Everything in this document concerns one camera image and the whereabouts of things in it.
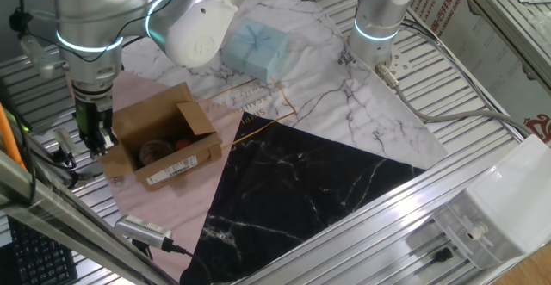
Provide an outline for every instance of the gift box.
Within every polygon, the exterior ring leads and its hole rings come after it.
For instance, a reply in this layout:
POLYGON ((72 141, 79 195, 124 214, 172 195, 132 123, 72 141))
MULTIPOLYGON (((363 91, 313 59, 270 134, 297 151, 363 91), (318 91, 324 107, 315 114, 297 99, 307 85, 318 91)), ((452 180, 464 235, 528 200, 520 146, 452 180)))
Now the gift box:
POLYGON ((222 61, 235 71, 271 82, 288 42, 287 33, 245 18, 222 48, 222 61))

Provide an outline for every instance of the cardboard box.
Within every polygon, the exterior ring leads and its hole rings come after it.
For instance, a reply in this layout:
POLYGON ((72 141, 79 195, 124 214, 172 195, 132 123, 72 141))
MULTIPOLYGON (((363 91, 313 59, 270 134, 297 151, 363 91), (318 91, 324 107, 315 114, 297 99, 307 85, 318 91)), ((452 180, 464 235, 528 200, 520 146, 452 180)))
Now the cardboard box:
POLYGON ((100 159, 106 178, 134 174, 149 191, 176 177, 199 170, 222 156, 218 134, 186 83, 179 84, 113 114, 113 130, 119 145, 100 159), (139 161, 139 149, 153 139, 177 141, 190 135, 195 143, 147 166, 139 161))

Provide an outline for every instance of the white marble cloth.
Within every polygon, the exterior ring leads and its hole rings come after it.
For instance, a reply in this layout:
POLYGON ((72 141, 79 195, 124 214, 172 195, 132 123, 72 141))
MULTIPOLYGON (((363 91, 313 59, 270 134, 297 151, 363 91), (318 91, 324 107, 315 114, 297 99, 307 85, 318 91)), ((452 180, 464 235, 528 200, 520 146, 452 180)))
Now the white marble cloth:
MULTIPOLYGON (((391 90, 343 55, 343 35, 315 0, 245 0, 225 42, 245 17, 290 34, 274 79, 296 115, 281 123, 421 169, 445 157, 444 147, 391 90)), ((123 63, 138 76, 170 86, 187 82, 197 97, 263 118, 293 113, 274 84, 229 69, 220 52, 208 64, 187 69, 151 40, 141 40, 125 48, 123 63)))

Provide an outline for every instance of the black marble pattern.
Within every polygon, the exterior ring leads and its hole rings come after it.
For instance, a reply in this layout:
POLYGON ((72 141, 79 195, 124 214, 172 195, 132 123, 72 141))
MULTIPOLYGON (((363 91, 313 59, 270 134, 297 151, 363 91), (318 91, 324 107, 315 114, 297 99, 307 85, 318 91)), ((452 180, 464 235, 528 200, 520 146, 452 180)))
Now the black marble pattern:
MULTIPOLYGON (((268 123, 245 113, 236 139, 268 123)), ((213 282, 236 281, 421 173, 273 123, 233 146, 195 254, 213 282)), ((192 261, 181 284, 205 283, 192 261)))

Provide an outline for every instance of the cardboard label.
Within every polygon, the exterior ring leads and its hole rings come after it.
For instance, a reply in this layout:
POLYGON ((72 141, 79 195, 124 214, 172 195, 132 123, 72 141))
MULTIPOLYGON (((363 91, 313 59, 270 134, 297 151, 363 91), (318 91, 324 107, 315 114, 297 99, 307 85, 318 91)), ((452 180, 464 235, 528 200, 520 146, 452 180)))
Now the cardboard label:
POLYGON ((185 158, 184 160, 180 161, 179 163, 173 164, 172 166, 153 174, 152 176, 147 178, 147 183, 150 185, 153 185, 154 183, 159 183, 164 181, 165 179, 169 179, 175 175, 178 175, 186 170, 189 170, 195 166, 197 166, 197 157, 195 155, 185 158))

